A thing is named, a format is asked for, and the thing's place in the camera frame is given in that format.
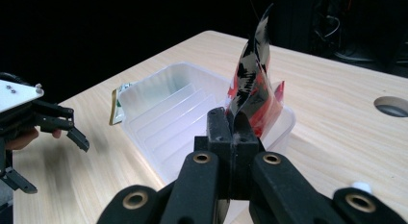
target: human hand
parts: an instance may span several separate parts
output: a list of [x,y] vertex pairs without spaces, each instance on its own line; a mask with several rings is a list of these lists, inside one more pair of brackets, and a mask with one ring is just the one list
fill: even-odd
[[[61,130],[55,130],[52,133],[54,138],[60,138]],[[28,130],[24,133],[21,133],[16,139],[11,140],[6,143],[7,150],[20,150],[26,147],[32,140],[38,137],[38,131],[36,128]]]

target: snack package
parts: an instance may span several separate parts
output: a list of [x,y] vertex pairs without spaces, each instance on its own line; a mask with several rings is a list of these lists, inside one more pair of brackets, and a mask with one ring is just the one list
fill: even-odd
[[271,7],[260,20],[255,36],[243,48],[226,100],[226,112],[230,112],[234,119],[239,112],[245,113],[257,137],[270,129],[283,108],[284,82],[273,88],[267,76]]
[[124,89],[130,87],[134,83],[122,84],[120,87],[115,88],[112,91],[112,109],[111,109],[111,118],[109,119],[109,125],[115,125],[117,123],[120,123],[123,120],[125,114],[123,113],[122,106],[120,105],[119,100],[118,100],[119,94]]

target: plastic storage bin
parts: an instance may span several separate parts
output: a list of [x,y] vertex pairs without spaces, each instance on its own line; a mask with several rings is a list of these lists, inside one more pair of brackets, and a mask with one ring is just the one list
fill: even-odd
[[[178,62],[122,91],[118,100],[125,118],[122,128],[169,184],[193,151],[195,136],[205,136],[207,112],[224,106],[230,79],[200,66]],[[284,107],[263,137],[270,151],[284,153],[295,118]]]

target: light wood tabletop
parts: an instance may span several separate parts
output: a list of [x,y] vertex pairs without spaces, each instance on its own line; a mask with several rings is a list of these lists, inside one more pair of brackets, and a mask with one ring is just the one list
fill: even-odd
[[[109,125],[112,91],[176,62],[232,79],[245,43],[207,31],[62,102],[74,109],[76,127],[90,149],[85,153],[65,136],[41,133],[14,151],[14,168],[38,188],[37,194],[14,193],[14,223],[96,223],[123,188],[161,189],[164,183],[121,126]],[[270,55],[269,77],[285,81],[285,104],[296,116],[289,160],[320,193],[332,197],[339,188],[365,182],[408,220],[408,118],[386,115],[374,106],[386,96],[406,106],[408,79],[275,46]],[[249,220],[243,212],[235,223]]]

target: round grommet hole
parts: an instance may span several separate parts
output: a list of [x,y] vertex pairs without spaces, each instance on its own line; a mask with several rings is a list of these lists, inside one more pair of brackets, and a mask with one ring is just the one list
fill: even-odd
[[281,159],[274,154],[266,154],[264,155],[264,161],[269,164],[279,164]]
[[197,163],[207,163],[210,161],[211,157],[206,154],[197,154],[197,155],[194,155],[193,159]]
[[375,204],[363,195],[351,193],[345,197],[345,201],[360,212],[375,212]]
[[408,101],[393,96],[384,96],[375,99],[374,106],[381,112],[395,116],[408,117]]
[[145,191],[136,191],[129,193],[123,199],[123,207],[128,210],[135,210],[141,208],[147,203],[147,193]]

